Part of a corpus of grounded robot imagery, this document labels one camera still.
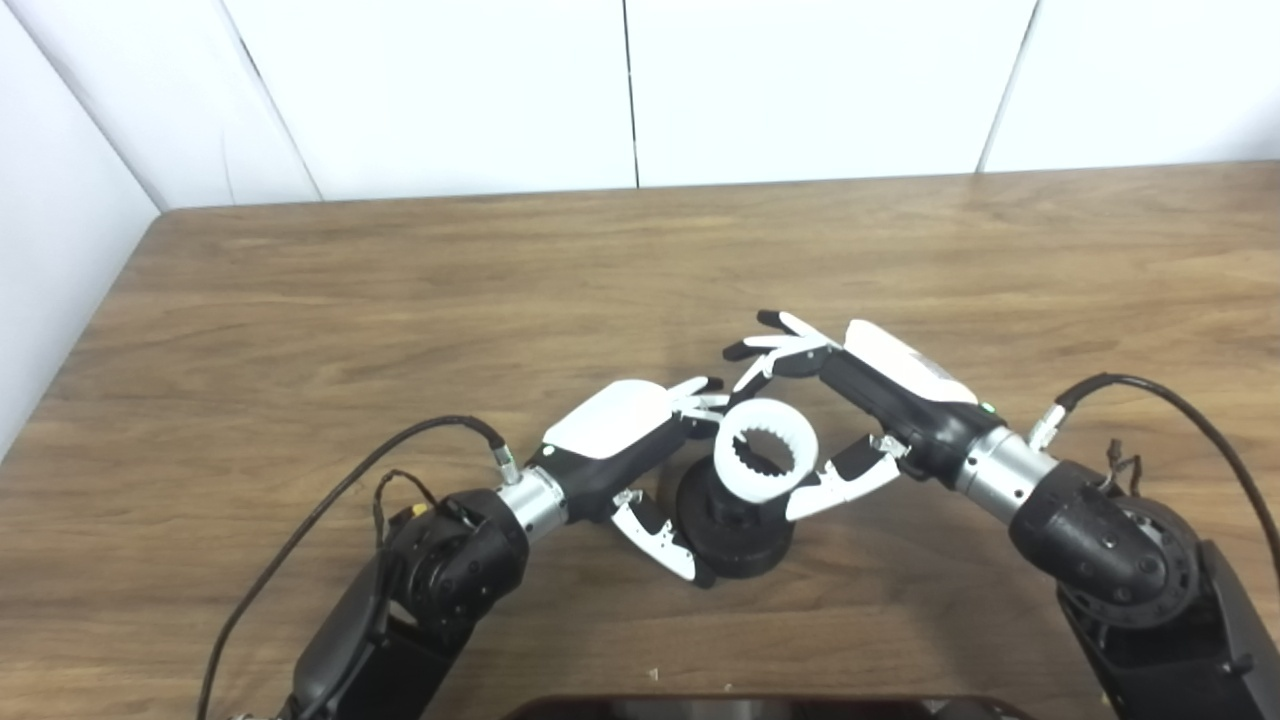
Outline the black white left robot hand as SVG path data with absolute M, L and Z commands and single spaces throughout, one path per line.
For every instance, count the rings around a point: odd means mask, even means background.
M 721 379 L 705 375 L 672 387 L 616 380 L 559 419 L 499 489 L 527 541 L 580 521 L 609 523 L 684 582 L 713 587 L 714 571 L 635 484 L 689 441 L 716 433 L 730 402 L 722 389 Z

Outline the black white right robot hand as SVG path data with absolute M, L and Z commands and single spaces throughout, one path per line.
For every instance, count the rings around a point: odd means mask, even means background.
M 861 498 L 900 475 L 965 495 L 988 456 L 1012 438 L 1007 423 L 964 383 L 873 323 L 850 322 L 838 342 L 791 313 L 760 310 L 756 319 L 772 334 L 722 351 L 731 363 L 754 360 L 731 389 L 728 407 L 754 398 L 776 377 L 815 377 L 881 428 L 790 491 L 787 521 Z

